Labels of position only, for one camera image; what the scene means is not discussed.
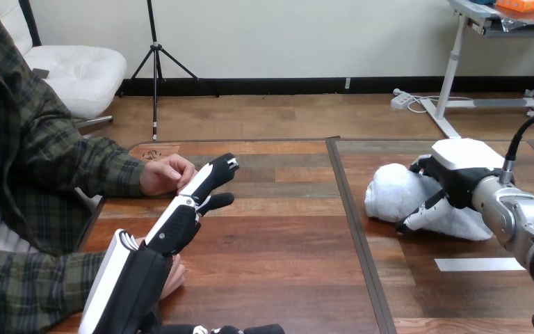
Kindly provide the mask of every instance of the white towel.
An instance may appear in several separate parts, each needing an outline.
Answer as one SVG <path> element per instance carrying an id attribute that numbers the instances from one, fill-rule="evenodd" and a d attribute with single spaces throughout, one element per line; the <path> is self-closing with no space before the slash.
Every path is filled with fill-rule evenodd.
<path id="1" fill-rule="evenodd" d="M 380 167 L 365 192 L 367 216 L 396 223 L 435 195 L 441 186 L 432 177 L 410 172 L 400 164 Z M 468 207 L 454 209 L 425 230 L 469 240 L 490 239 L 492 232 L 482 216 Z"/>

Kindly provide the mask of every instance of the tripod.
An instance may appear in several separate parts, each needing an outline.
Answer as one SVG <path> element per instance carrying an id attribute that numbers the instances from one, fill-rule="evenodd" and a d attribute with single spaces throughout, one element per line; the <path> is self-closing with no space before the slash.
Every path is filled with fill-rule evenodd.
<path id="1" fill-rule="evenodd" d="M 194 80 L 199 81 L 200 78 L 195 76 L 190 70 L 187 69 L 187 67 L 183 66 L 177 59 L 175 59 L 173 56 L 171 56 L 162 45 L 159 44 L 159 42 L 156 41 L 156 28 L 154 26 L 154 14 L 152 12 L 152 0 L 147 0 L 148 5 L 148 19 L 150 21 L 150 31 L 152 32 L 152 45 L 150 45 L 150 50 L 146 54 L 146 57 L 144 57 L 144 60 L 142 60 L 142 63 L 140 63 L 140 66 L 136 69 L 134 74 L 132 75 L 132 80 L 136 78 L 136 75 L 140 72 L 142 69 L 142 66 L 146 63 L 148 58 L 151 54 L 154 55 L 154 66 L 153 66 L 153 72 L 154 72 L 154 96 L 153 96 L 153 103 L 152 103 L 152 140 L 156 141 L 156 105 L 159 103 L 159 95 L 157 94 L 156 85 L 157 81 L 160 81 L 161 84 L 166 81 L 166 79 L 163 78 L 163 72 L 161 71 L 161 59 L 160 59 L 160 53 L 164 53 L 171 61 L 173 61 L 175 64 L 177 64 L 180 68 L 183 69 L 183 71 L 187 72 Z M 218 94 L 218 91 L 213 85 L 208 85 L 210 89 L 212 90 L 213 94 L 216 97 L 220 97 Z"/>

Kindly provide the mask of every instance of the desk leg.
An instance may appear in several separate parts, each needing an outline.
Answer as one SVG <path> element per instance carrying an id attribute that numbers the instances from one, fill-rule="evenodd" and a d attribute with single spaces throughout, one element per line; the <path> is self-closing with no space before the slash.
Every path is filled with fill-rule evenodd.
<path id="1" fill-rule="evenodd" d="M 445 73 L 445 79 L 443 80 L 443 87 L 441 88 L 441 95 L 439 96 L 437 108 L 435 108 L 433 103 L 428 100 L 426 101 L 427 103 L 423 103 L 431 118 L 435 121 L 435 123 L 437 123 L 447 138 L 461 138 L 451 124 L 449 124 L 447 119 L 445 119 L 445 107 L 451 92 L 451 85 L 453 85 L 455 71 L 457 70 L 458 63 L 460 62 L 460 52 L 462 51 L 464 29 L 468 21 L 468 18 L 462 15 L 459 17 L 459 19 L 460 25 L 458 27 L 458 34 L 455 36 L 455 44 L 453 45 L 453 50 L 449 56 L 447 72 Z"/>

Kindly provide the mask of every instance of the orange box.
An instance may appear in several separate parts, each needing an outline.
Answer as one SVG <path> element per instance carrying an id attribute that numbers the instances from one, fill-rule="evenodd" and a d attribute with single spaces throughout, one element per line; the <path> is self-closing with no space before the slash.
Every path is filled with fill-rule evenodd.
<path id="1" fill-rule="evenodd" d="M 517 12 L 534 12 L 534 0 L 498 0 L 496 5 Z"/>

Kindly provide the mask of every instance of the white desk frame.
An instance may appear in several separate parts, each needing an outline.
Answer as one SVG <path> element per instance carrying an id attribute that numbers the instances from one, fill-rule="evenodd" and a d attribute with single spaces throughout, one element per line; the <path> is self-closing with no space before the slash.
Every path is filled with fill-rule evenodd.
<path id="1" fill-rule="evenodd" d="M 460 62 L 460 53 L 462 50 L 462 41 L 464 38 L 464 31 L 466 26 L 469 26 L 474 31 L 485 35 L 490 28 L 488 19 L 494 17 L 494 13 L 484 10 L 484 6 L 475 5 L 467 0 L 450 0 L 451 5 L 455 9 L 455 13 L 459 17 L 458 33 L 455 35 L 455 44 L 453 50 L 449 56 L 449 63 L 447 65 L 447 72 L 441 88 L 441 94 L 439 96 L 439 102 L 437 106 L 428 99 L 421 100 L 421 104 L 431 116 L 431 118 L 437 123 L 437 126 L 445 134 L 447 138 L 461 138 L 458 132 L 449 124 L 449 121 L 445 118 L 445 110 L 447 108 L 478 108 L 478 107 L 499 107 L 499 108 L 519 108 L 528 107 L 534 110 L 534 98 L 527 97 L 524 99 L 484 99 L 484 100 L 467 100 L 467 101 L 449 101 L 449 95 L 451 93 L 451 86 L 453 84 L 453 78 L 455 77 L 455 71 L 458 68 Z M 515 34 L 513 32 L 493 33 L 492 35 L 497 37 L 534 37 L 534 32 L 523 31 L 521 34 Z"/>

